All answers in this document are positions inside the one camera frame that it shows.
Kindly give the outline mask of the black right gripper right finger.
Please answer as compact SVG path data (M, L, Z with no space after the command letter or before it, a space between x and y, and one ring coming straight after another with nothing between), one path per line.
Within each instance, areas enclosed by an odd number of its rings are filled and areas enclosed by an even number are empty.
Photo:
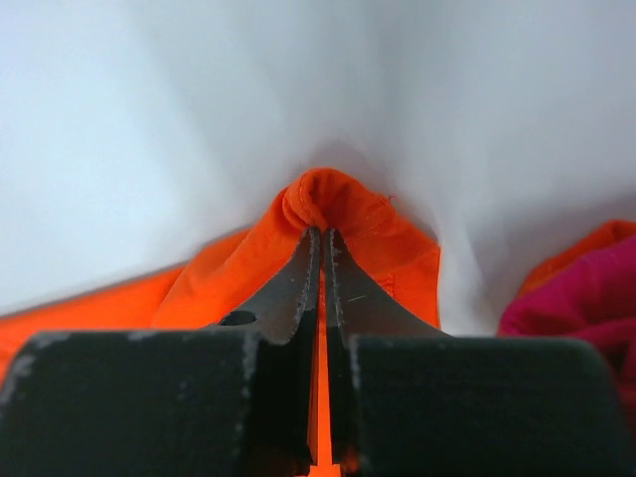
M352 257L342 234L330 229L323 246L327 324L327 359L331 455L344 462L355 452L354 381L350 339L381 337L443 337L391 298Z

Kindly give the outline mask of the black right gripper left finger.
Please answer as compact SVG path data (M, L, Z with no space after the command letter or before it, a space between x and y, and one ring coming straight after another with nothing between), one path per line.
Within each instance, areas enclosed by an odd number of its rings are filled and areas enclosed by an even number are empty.
M311 462L320 233L202 340L198 439L205 462Z

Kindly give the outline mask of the orange t shirt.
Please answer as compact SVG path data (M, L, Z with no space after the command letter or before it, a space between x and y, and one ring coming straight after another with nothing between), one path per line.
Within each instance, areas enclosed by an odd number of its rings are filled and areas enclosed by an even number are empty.
M311 462L205 462L202 338L320 233ZM333 169L283 189L252 228L189 262L1 322L5 476L631 476L612 370L568 337L350 339L355 452L331 455L323 246L439 329L438 245Z

